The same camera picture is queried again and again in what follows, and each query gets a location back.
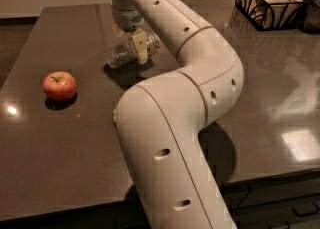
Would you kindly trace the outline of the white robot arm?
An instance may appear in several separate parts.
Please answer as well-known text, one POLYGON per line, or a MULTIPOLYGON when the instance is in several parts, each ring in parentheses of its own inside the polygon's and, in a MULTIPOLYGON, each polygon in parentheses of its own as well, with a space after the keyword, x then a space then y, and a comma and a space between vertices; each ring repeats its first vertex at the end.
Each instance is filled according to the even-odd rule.
POLYGON ((237 229, 198 140, 242 91, 242 62, 180 0, 112 0, 139 13, 179 68, 129 88, 116 108, 120 146, 152 229, 237 229))

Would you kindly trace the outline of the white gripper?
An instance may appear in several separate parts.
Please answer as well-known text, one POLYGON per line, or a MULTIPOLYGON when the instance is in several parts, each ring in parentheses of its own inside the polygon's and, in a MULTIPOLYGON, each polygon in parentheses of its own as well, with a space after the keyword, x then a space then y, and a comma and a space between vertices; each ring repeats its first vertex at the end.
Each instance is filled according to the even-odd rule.
POLYGON ((129 37, 129 45, 135 52, 135 56, 140 64, 148 61, 147 35, 141 27, 144 18, 138 12, 132 0, 112 0, 113 35, 119 38, 124 32, 132 32, 129 37))

